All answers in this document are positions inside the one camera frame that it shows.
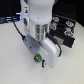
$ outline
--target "table surface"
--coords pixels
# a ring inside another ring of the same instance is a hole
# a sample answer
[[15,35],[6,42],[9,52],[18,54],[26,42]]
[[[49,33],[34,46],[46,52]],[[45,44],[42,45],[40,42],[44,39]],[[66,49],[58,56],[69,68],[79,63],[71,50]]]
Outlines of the table surface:
[[[23,23],[17,27],[24,33]],[[37,68],[13,23],[0,24],[0,84],[84,84],[84,27],[75,26],[72,48],[61,46],[54,68]]]

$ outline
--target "cable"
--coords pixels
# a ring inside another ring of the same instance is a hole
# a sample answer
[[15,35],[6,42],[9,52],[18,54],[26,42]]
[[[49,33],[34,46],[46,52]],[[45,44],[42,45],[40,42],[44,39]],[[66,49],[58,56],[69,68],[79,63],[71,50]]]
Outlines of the cable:
[[15,24],[15,22],[14,22],[14,20],[13,20],[13,16],[12,16],[12,14],[11,14],[11,10],[10,10],[10,6],[9,6],[9,1],[8,1],[8,0],[7,0],[7,5],[8,5],[8,10],[9,10],[9,14],[10,14],[10,16],[11,16],[12,22],[13,22],[13,24],[14,24],[16,30],[18,31],[18,33],[21,35],[22,40],[24,40],[24,39],[25,39],[25,36],[19,31],[19,29],[17,28],[17,26],[16,26],[16,24]]

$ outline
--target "wire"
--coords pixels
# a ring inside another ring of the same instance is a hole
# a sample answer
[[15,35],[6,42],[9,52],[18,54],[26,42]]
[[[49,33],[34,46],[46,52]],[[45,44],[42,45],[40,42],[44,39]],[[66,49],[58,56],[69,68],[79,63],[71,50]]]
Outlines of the wire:
[[17,28],[17,26],[16,26],[16,24],[15,24],[15,22],[14,22],[14,20],[13,20],[13,16],[12,16],[12,14],[11,14],[10,6],[9,6],[9,0],[7,0],[7,5],[8,5],[8,10],[9,10],[9,14],[10,14],[10,16],[11,16],[12,22],[13,22],[13,24],[14,24],[16,30],[18,31],[18,33],[21,35],[22,40],[24,40],[24,39],[25,39],[25,36],[19,31],[19,29]]

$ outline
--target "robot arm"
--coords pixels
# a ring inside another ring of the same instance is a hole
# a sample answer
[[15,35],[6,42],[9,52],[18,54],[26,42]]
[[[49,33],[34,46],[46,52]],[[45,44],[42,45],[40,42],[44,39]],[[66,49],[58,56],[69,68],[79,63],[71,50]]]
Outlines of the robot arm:
[[55,0],[21,0],[21,15],[24,23],[26,38],[24,44],[28,50],[53,68],[60,49],[46,34],[50,30],[52,8]]

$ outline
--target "metal bracket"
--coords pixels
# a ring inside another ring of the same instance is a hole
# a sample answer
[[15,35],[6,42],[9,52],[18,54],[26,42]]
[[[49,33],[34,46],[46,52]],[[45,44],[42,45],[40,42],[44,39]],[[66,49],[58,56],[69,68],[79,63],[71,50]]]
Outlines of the metal bracket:
[[36,54],[40,47],[39,42],[34,40],[30,35],[27,35],[23,42],[33,55]]

